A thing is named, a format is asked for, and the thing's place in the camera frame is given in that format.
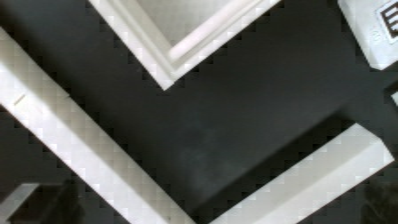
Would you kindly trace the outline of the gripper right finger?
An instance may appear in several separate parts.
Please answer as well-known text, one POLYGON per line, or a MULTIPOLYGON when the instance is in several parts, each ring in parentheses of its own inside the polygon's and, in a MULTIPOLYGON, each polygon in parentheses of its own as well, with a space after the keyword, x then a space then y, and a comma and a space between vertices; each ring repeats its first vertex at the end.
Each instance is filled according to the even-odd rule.
POLYGON ((373 182, 364 197, 362 224, 398 224, 398 184, 373 182))

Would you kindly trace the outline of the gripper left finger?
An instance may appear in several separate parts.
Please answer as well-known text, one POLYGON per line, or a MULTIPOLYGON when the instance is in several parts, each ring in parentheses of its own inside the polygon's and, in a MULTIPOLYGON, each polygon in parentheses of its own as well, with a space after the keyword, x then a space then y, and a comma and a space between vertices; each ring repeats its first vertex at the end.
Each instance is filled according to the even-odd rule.
POLYGON ((5 197, 3 201, 0 202, 0 220, 9 220, 10 216, 26 201, 35 189, 39 187, 37 183, 23 183, 14 191, 10 192, 9 196, 5 197))

